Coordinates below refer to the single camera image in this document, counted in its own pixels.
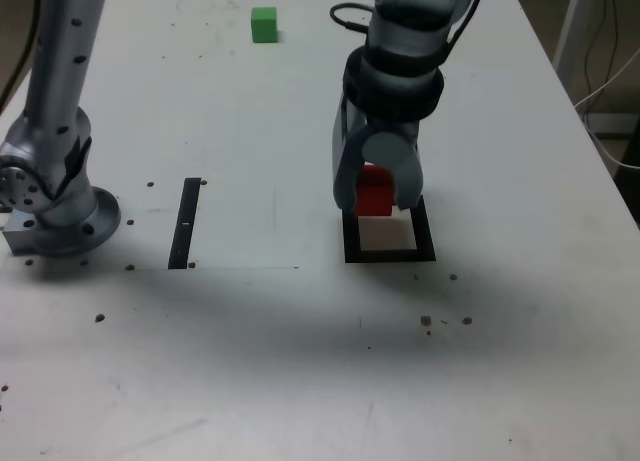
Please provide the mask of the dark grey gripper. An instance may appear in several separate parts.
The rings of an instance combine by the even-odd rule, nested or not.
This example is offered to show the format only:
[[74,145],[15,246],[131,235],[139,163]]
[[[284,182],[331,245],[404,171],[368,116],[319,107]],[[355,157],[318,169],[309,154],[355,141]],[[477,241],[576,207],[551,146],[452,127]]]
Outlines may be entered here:
[[[367,125],[376,132],[368,139]],[[390,173],[393,200],[399,209],[416,207],[423,188],[416,148],[418,135],[419,122],[379,118],[366,121],[365,114],[347,96],[342,96],[332,136],[333,196],[338,208],[355,210],[357,179],[364,160]]]

